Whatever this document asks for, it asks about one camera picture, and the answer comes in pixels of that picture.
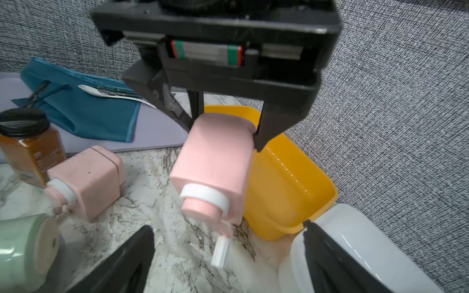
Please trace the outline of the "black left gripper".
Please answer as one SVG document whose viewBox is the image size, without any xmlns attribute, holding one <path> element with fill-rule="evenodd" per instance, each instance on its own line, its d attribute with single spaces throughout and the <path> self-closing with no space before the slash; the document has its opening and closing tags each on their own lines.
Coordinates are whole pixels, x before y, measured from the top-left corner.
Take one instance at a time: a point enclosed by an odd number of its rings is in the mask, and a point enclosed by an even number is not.
<svg viewBox="0 0 469 293">
<path fill-rule="evenodd" d="M 137 46 L 124 83 L 187 132 L 171 87 L 264 101 L 259 153 L 304 119 L 343 29 L 333 1 L 110 1 L 90 16 L 107 46 Z"/>
</svg>

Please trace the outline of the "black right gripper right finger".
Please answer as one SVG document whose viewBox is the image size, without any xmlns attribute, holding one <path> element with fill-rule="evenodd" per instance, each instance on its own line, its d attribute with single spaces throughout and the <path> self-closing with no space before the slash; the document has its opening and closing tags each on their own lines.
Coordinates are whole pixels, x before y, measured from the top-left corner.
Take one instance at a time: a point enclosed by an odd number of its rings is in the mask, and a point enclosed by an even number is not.
<svg viewBox="0 0 469 293">
<path fill-rule="evenodd" d="M 316 293 L 389 293 L 318 224 L 304 222 L 305 259 Z"/>
</svg>

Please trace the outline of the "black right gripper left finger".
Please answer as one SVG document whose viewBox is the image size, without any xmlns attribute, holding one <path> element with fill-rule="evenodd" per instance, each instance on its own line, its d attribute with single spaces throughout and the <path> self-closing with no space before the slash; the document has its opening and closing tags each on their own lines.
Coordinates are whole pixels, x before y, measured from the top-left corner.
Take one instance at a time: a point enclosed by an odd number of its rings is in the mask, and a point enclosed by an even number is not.
<svg viewBox="0 0 469 293">
<path fill-rule="evenodd" d="M 145 225 L 68 292 L 142 293 L 154 254 L 154 232 Z"/>
</svg>

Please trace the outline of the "white plastic storage box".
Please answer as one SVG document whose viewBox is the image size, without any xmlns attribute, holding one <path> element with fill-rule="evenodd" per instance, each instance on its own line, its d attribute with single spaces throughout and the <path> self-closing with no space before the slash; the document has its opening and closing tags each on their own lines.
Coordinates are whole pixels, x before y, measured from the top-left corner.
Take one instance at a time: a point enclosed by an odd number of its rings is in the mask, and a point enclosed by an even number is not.
<svg viewBox="0 0 469 293">
<path fill-rule="evenodd" d="M 441 289 L 372 221 L 352 206 L 338 204 L 318 224 L 390 293 L 439 293 Z M 305 259 L 305 228 L 294 238 L 278 279 L 283 293 L 315 293 Z"/>
</svg>

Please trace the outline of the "pink sharpener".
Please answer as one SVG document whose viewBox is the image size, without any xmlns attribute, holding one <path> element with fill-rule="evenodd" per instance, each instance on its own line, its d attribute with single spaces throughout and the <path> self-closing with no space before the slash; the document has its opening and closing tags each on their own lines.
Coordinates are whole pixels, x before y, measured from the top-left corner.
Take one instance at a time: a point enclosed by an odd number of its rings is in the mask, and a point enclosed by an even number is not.
<svg viewBox="0 0 469 293">
<path fill-rule="evenodd" d="M 170 175 L 184 216 L 218 233 L 211 260 L 217 268 L 224 267 L 233 227 L 243 218 L 255 131 L 254 124 L 241 117 L 202 114 Z"/>
<path fill-rule="evenodd" d="M 121 196 L 126 170 L 119 156 L 93 146 L 49 169 L 47 175 L 45 194 L 56 214 L 66 208 L 91 222 Z"/>
</svg>

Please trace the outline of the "yellow plastic storage box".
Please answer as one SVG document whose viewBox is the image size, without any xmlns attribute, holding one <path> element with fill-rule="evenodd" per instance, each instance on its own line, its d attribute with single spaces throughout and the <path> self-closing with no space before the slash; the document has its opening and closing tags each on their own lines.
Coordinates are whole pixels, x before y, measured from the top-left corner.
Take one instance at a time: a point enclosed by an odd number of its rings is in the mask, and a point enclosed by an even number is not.
<svg viewBox="0 0 469 293">
<path fill-rule="evenodd" d="M 253 124 L 260 118 L 258 111 L 244 106 L 207 106 L 205 111 Z M 279 135 L 260 153 L 253 152 L 243 218 L 261 239 L 275 241 L 300 232 L 305 221 L 317 219 L 337 197 L 329 177 L 285 135 Z"/>
</svg>

